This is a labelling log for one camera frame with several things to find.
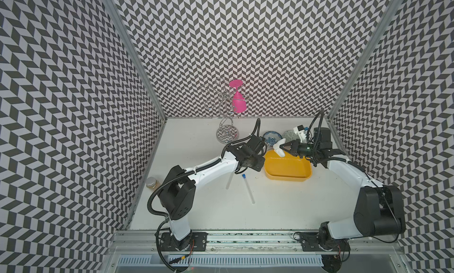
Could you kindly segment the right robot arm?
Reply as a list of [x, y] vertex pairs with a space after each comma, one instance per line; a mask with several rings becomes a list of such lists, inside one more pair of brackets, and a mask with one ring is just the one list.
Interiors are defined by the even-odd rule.
[[384, 185], [372, 178], [365, 169], [351, 161], [340, 149], [334, 148], [331, 131], [315, 128], [310, 137], [304, 128], [295, 128], [298, 139], [282, 139], [274, 144], [276, 154], [305, 158], [313, 166], [322, 164], [335, 173], [357, 194], [355, 209], [350, 217], [323, 222], [316, 235], [323, 251], [343, 250], [349, 239], [393, 235], [395, 239], [406, 230], [403, 196], [398, 187]]

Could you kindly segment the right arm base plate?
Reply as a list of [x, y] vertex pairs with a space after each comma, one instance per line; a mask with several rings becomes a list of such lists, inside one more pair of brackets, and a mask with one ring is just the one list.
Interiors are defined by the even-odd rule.
[[316, 232], [295, 232], [293, 239], [300, 243], [303, 252], [342, 254], [351, 250], [347, 239], [331, 239]]

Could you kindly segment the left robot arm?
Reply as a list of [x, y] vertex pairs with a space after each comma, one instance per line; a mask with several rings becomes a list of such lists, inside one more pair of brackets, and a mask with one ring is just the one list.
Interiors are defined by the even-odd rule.
[[147, 201], [148, 212], [164, 217], [164, 222], [169, 224], [170, 231], [163, 243], [171, 245], [173, 251], [184, 251], [192, 245], [195, 238], [188, 214], [196, 190], [226, 174], [239, 174], [248, 169], [261, 171], [265, 149], [264, 138], [250, 134], [225, 145], [220, 156], [201, 165], [186, 169], [174, 166]]

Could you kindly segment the test tube blue cap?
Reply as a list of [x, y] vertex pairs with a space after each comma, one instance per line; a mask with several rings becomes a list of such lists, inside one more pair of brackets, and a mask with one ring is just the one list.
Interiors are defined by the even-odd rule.
[[250, 185], [248, 183], [248, 180], [247, 180], [247, 177], [245, 174], [242, 174], [242, 178], [243, 178], [243, 181], [245, 183], [245, 186], [246, 186], [246, 189], [247, 189], [247, 192], [248, 192], [248, 195], [249, 195], [249, 198], [250, 198], [250, 201], [252, 204], [255, 204], [255, 199], [254, 199], [254, 196], [253, 196], [253, 192], [250, 188]]
[[232, 172], [229, 176], [229, 180], [227, 182], [227, 185], [226, 185], [226, 190], [229, 190], [230, 189], [230, 186], [231, 186], [231, 183], [233, 181], [233, 178], [234, 178], [234, 175], [235, 175], [235, 172]]

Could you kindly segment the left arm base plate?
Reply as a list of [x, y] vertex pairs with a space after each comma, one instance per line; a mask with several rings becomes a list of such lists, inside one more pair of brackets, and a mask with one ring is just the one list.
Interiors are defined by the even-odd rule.
[[207, 240], [207, 232], [191, 232], [181, 241], [178, 241], [170, 232], [164, 232], [159, 238], [158, 245], [160, 250], [165, 252], [204, 252], [206, 250]]

